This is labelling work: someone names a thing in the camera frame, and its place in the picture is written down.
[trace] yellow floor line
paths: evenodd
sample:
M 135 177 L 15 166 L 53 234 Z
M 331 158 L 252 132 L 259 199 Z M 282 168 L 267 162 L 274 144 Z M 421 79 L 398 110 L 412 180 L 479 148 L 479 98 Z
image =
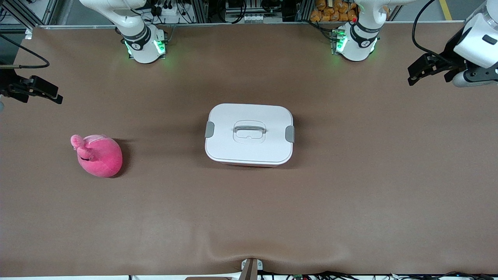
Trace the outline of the yellow floor line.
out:
M 453 20 L 451 18 L 450 9 L 448 9 L 448 4 L 446 3 L 446 0 L 439 0 L 439 4 L 441 4 L 441 8 L 443 9 L 444 18 L 446 20 Z

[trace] brown table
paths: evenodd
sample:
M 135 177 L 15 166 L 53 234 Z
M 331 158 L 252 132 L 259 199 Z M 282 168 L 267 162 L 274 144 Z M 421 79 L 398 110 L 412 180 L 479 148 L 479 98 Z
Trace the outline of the brown table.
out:
M 421 24 L 441 50 L 461 24 Z M 330 53 L 307 25 L 178 28 L 167 58 L 128 60 L 113 30 L 35 30 L 61 106 L 4 99 L 0 275 L 267 271 L 496 273 L 498 94 L 442 75 L 409 87 L 422 52 L 389 24 L 371 57 Z M 21 52 L 19 63 L 38 63 Z M 295 116 L 291 160 L 226 166 L 204 152 L 219 103 Z M 87 174 L 73 134 L 107 134 L 118 178 Z

